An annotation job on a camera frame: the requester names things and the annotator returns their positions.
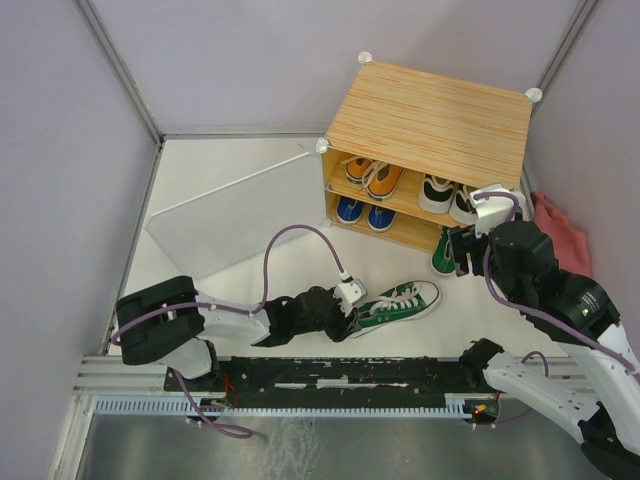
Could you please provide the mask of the green sneaker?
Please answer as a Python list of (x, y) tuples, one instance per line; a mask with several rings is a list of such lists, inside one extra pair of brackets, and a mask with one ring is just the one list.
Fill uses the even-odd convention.
[(455, 260), (451, 254), (448, 228), (441, 229), (441, 235), (431, 257), (431, 267), (438, 275), (448, 276), (455, 273)]
[(361, 337), (381, 327), (413, 321), (430, 314), (442, 292), (431, 281), (411, 280), (364, 300), (355, 310), (355, 326), (349, 338)]

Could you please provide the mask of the black sneaker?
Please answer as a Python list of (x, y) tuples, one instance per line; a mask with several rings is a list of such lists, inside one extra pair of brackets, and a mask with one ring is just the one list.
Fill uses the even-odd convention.
[(460, 224), (472, 225), (478, 218), (477, 212), (471, 204), (470, 192), (467, 185), (458, 184), (449, 208), (451, 218)]
[(453, 202), (456, 185), (450, 180), (425, 175), (419, 193), (418, 205), (427, 212), (447, 213)]

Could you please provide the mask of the blue sneaker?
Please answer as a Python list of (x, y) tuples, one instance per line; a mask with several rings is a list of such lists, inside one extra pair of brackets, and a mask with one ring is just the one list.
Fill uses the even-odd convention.
[(393, 210), (372, 206), (367, 217), (367, 224), (372, 231), (384, 233), (391, 228), (395, 216), (396, 212)]
[(365, 203), (342, 196), (336, 207), (336, 217), (344, 225), (357, 224), (363, 214)]

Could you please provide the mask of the wooden shoe cabinet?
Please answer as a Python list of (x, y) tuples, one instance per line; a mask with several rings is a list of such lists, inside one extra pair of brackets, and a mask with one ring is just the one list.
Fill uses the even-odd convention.
[[(482, 85), (374, 60), (363, 51), (360, 69), (327, 133), (322, 156), (327, 213), (338, 226), (342, 199), (393, 211), (381, 238), (432, 252), (441, 230), (455, 227), (448, 211), (419, 205), (425, 176), (454, 187), (520, 184), (529, 123), (542, 92)], [(391, 196), (377, 200), (347, 176), (347, 165), (383, 163), (401, 175)]]

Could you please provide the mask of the white cabinet door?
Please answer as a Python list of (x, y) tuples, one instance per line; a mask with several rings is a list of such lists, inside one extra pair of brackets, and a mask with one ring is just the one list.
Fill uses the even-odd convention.
[(323, 164), (304, 153), (153, 214), (146, 231), (196, 280), (264, 251), (293, 224), (326, 218)]

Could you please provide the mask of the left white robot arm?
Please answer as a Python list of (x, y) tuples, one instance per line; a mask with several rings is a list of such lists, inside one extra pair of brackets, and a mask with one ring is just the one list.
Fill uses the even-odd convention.
[(214, 340), (274, 348), (323, 332), (340, 342), (356, 329), (356, 306), (365, 296), (362, 282), (345, 274), (330, 289), (314, 286), (295, 297), (239, 304), (206, 295), (191, 277), (177, 276), (117, 301), (111, 343), (126, 365), (163, 365), (209, 390), (221, 378)]

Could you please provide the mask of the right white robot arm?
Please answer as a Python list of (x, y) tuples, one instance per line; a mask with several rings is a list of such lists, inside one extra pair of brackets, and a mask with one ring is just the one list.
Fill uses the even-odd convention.
[(483, 277), (498, 303), (518, 311), (576, 363), (596, 396), (589, 399), (530, 370), (488, 339), (461, 355), (463, 386), (481, 391), (489, 385), (516, 397), (571, 435), (607, 478), (638, 478), (639, 360), (606, 291), (561, 269), (551, 238), (522, 219), (487, 234), (472, 226), (452, 228), (447, 251), (457, 275)]

